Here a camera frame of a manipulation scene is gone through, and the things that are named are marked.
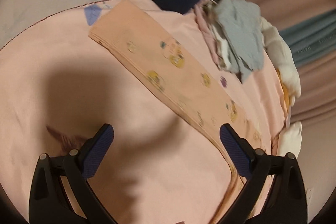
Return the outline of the white wall socket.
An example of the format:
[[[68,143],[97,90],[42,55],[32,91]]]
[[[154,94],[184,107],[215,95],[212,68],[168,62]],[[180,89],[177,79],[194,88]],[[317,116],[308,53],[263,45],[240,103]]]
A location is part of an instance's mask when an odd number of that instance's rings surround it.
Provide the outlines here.
[[[310,201],[311,201],[311,198],[313,196],[313,188],[307,188],[306,190],[306,201],[307,201],[307,204],[310,204]]]

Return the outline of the folded white fleece garment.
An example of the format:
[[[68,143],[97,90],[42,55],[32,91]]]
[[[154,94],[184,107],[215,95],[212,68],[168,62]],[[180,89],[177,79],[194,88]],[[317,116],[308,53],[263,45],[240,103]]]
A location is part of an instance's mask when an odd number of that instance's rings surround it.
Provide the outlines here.
[[[292,123],[288,128],[282,130],[278,136],[277,156],[285,156],[292,153],[296,158],[301,151],[302,145],[302,123]]]

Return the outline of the white goose plush toy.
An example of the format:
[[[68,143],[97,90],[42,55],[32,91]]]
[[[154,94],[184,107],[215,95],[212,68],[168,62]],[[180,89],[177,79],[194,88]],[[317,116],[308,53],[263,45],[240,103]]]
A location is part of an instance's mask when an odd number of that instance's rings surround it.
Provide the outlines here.
[[[301,96],[299,74],[291,50],[278,29],[263,17],[260,18],[260,26],[266,53],[277,71],[282,87],[285,88],[284,102],[288,111]]]

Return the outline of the orange cartoon print shirt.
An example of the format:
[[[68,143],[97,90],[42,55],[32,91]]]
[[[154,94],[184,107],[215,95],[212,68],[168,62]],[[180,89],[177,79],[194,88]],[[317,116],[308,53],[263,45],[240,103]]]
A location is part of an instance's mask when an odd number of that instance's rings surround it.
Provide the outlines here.
[[[235,76],[214,66],[193,14],[162,11],[151,0],[112,0],[89,36],[105,47],[146,90],[128,87],[132,126],[159,137],[143,167],[150,190],[147,221],[215,223],[242,190],[219,138],[229,123],[255,148],[263,146],[255,115],[243,107],[244,90]]]

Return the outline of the teal curtain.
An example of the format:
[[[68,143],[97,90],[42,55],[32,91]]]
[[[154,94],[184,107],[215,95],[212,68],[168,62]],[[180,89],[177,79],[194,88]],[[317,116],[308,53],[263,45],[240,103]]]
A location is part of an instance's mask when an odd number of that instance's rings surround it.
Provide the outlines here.
[[[335,50],[335,9],[280,31],[290,47],[296,67],[309,64]]]

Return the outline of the grey folded clothes pile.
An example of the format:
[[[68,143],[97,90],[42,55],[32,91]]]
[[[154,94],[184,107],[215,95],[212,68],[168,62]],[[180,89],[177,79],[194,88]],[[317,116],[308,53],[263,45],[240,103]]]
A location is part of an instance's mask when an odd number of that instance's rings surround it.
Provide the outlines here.
[[[197,24],[221,71],[241,83],[264,65],[261,13],[245,0],[200,0],[194,6]]]

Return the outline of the pink printed bed sheet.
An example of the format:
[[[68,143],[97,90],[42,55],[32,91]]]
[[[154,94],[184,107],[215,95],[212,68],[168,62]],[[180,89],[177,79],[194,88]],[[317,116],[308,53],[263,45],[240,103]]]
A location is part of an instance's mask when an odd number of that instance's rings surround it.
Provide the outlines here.
[[[42,153],[66,154],[105,123],[115,139],[90,185],[119,223],[209,223],[230,182],[220,152],[89,38],[83,7],[1,49],[1,185],[24,218]]]

